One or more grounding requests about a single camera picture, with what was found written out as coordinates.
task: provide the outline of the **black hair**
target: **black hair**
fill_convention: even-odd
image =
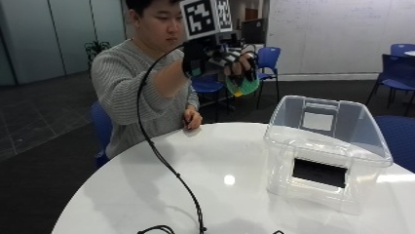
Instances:
[[[133,9],[143,16],[145,8],[148,8],[155,0],[127,0],[128,8]],[[171,0],[171,4],[176,4],[181,0]]]

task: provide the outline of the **blue chair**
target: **blue chair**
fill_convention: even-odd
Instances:
[[[377,116],[375,121],[387,141],[393,161],[415,173],[415,119]]]
[[[393,44],[390,46],[390,54],[393,56],[406,57],[405,52],[415,51],[415,44]]]
[[[101,168],[109,161],[108,156],[105,154],[105,148],[109,144],[111,137],[112,137],[113,123],[99,101],[96,101],[92,104],[91,117],[92,117],[92,124],[95,127],[95,132],[98,134],[99,141],[101,143],[101,151],[98,153],[95,157],[96,167]]]
[[[409,57],[398,57],[383,55],[383,72],[379,74],[373,92],[368,98],[366,105],[381,85],[390,87],[389,90],[389,108],[394,99],[397,90],[414,92],[405,115],[407,115],[414,97],[415,97],[415,59]]]
[[[216,122],[220,120],[220,91],[225,88],[224,83],[219,81],[219,74],[208,74],[200,77],[192,78],[192,87],[195,91],[201,94],[212,94],[215,96],[215,103],[217,105],[217,112],[216,112]],[[229,94],[228,89],[227,91],[227,105],[228,110],[231,109],[229,104]]]
[[[262,87],[264,81],[268,79],[276,78],[276,87],[277,87],[277,99],[281,101],[281,91],[278,87],[278,68],[277,68],[277,61],[281,56],[282,49],[277,47],[264,47],[258,51],[258,58],[257,58],[257,65],[258,69],[262,69],[262,72],[257,72],[258,79],[261,81],[260,86],[260,96],[257,100],[257,109],[260,107],[260,99],[262,95]],[[264,73],[265,68],[270,68],[273,70],[273,74]]]

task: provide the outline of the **chair leg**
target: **chair leg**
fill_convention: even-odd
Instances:
[[[377,82],[377,84],[375,84],[375,86],[374,86],[374,89],[373,89],[373,91],[372,91],[372,94],[369,95],[369,98],[368,98],[368,100],[366,100],[365,105],[369,105],[369,102],[372,101],[373,95],[374,95],[374,93],[377,92],[378,87],[379,87],[379,83]]]
[[[227,97],[227,113],[231,114],[231,97],[229,89],[225,87],[225,97]]]
[[[405,116],[407,116],[407,114],[410,113],[410,108],[411,108],[411,106],[413,106],[414,98],[415,98],[415,91],[414,91],[411,100],[410,100],[410,102],[407,103],[407,106],[406,106]]]
[[[219,123],[220,120],[220,92],[215,94],[216,100],[217,100],[217,113],[216,113],[216,123]]]
[[[260,99],[261,99],[261,95],[262,95],[262,87],[264,87],[264,81],[261,81],[261,86],[260,86],[260,95],[258,95],[258,100],[257,100],[257,109],[260,107]]]
[[[281,102],[281,88],[278,85],[278,75],[276,76],[276,87],[277,87],[277,102]]]
[[[393,92],[391,92],[391,102],[394,102],[395,95],[397,95],[397,89],[393,89]]]
[[[393,96],[393,88],[389,89],[389,106],[387,106],[387,109],[390,109],[391,96]]]

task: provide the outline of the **gray striped sweater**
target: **gray striped sweater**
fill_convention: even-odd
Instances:
[[[152,73],[180,58],[183,52],[173,51],[159,61]],[[99,101],[113,122],[113,133],[107,147],[109,158],[145,140],[137,122],[136,100],[140,81],[153,61],[132,40],[101,52],[94,60],[92,83]],[[183,114],[189,104],[199,108],[197,94],[191,82],[175,97],[165,98],[157,93],[152,75],[149,76],[140,98],[140,117],[151,137],[183,128]]]

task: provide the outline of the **white round table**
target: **white round table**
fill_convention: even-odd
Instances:
[[[269,193],[266,127],[213,124],[153,139],[199,199],[207,234],[415,233],[415,175],[398,165],[379,176],[361,215]],[[191,195],[144,142],[84,183],[54,233],[132,234],[160,224],[176,233],[199,233]]]

